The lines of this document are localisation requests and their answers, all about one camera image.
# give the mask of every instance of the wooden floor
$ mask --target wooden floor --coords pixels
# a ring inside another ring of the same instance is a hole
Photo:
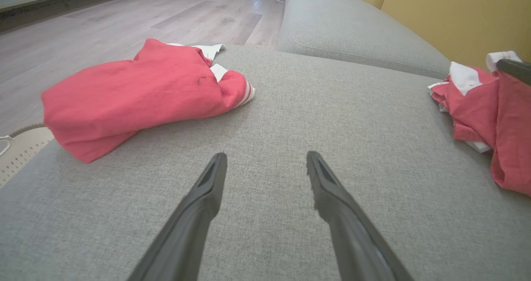
[[[148,38],[275,49],[279,0],[72,0],[1,19],[0,136],[42,121],[40,94]]]

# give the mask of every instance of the gray sofa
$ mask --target gray sofa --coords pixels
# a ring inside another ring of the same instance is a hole
[[[450,61],[362,0],[286,0],[279,51],[444,79]]]
[[[235,45],[215,62],[243,73],[254,100],[141,131],[91,164],[53,141],[0,189],[0,280],[126,280],[219,151],[228,171],[199,279],[337,280],[309,150],[414,279],[529,280],[531,199],[453,141],[427,94],[438,79]]]

